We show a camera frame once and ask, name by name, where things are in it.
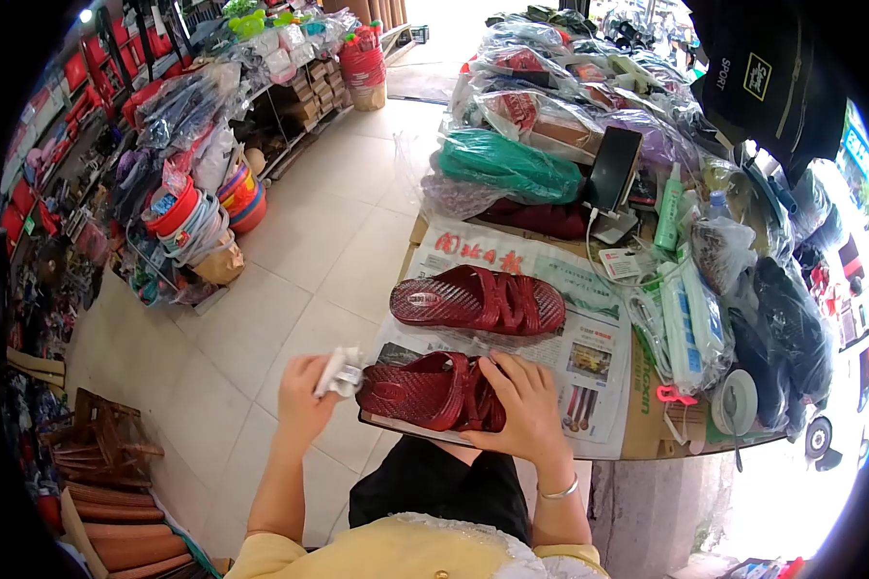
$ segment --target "yellow shirt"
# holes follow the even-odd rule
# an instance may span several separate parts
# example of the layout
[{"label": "yellow shirt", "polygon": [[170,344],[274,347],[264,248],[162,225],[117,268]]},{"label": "yellow shirt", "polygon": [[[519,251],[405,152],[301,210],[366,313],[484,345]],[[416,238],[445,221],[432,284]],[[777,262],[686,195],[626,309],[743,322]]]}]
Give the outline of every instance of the yellow shirt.
[{"label": "yellow shirt", "polygon": [[244,541],[226,579],[608,577],[591,545],[528,549],[495,527],[401,513],[345,531],[307,553],[269,533]]}]

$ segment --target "hand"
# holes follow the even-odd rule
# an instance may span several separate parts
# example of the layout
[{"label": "hand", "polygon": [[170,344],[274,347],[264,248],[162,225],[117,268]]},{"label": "hand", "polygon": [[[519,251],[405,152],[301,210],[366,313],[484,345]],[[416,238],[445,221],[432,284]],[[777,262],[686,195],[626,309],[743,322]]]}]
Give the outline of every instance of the hand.
[{"label": "hand", "polygon": [[297,356],[290,359],[283,371],[277,393],[277,436],[292,452],[306,454],[341,399],[335,392],[320,400],[312,395],[329,358],[329,355]]},{"label": "hand", "polygon": [[521,356],[495,350],[490,356],[505,374],[486,357],[479,359],[480,370],[505,408],[505,427],[500,433],[467,431],[461,438],[477,448],[530,460],[538,472],[572,463],[573,450],[560,428],[557,390],[550,370]]}]

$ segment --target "spoon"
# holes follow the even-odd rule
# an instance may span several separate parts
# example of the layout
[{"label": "spoon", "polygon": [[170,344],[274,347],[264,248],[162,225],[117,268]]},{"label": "spoon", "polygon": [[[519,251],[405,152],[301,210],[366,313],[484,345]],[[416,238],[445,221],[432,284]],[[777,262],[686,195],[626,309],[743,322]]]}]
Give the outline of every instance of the spoon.
[{"label": "spoon", "polygon": [[726,391],[722,393],[723,400],[721,401],[721,410],[725,415],[725,422],[728,423],[731,436],[734,439],[734,460],[737,462],[737,472],[743,472],[743,461],[741,460],[741,444],[737,439],[737,423],[734,423],[732,416],[737,412],[737,394],[734,392],[734,385],[725,386]]}]

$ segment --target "tiled floor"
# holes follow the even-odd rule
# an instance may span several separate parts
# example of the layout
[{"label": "tiled floor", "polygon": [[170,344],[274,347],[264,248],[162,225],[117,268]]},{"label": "tiled floor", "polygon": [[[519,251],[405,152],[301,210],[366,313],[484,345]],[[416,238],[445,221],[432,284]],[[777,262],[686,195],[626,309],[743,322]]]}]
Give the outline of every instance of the tiled floor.
[{"label": "tiled floor", "polygon": [[[166,451],[154,489],[211,556],[238,554],[289,358],[371,347],[418,211],[403,192],[393,133],[423,135],[415,143],[425,145],[402,156],[419,166],[442,110],[390,100],[330,127],[270,187],[264,221],[239,239],[245,270],[206,315],[142,307],[109,272],[81,313],[69,390],[141,410]],[[305,460],[307,546],[348,527],[348,490],[397,439],[358,423],[353,400],[336,407]],[[533,469],[520,467],[531,500]]]}]

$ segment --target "white bowl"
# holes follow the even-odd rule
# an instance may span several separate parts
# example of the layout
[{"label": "white bowl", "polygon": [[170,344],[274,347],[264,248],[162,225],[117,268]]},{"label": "white bowl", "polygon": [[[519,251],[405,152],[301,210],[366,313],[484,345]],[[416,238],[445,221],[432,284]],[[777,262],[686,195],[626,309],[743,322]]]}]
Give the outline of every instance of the white bowl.
[{"label": "white bowl", "polygon": [[745,370],[734,370],[724,383],[715,391],[712,398],[712,421],[715,427],[724,434],[731,434],[731,425],[725,420],[724,406],[730,397],[729,388],[734,389],[737,399],[737,410],[731,417],[734,430],[738,436],[747,434],[756,420],[756,385],[753,378]]}]

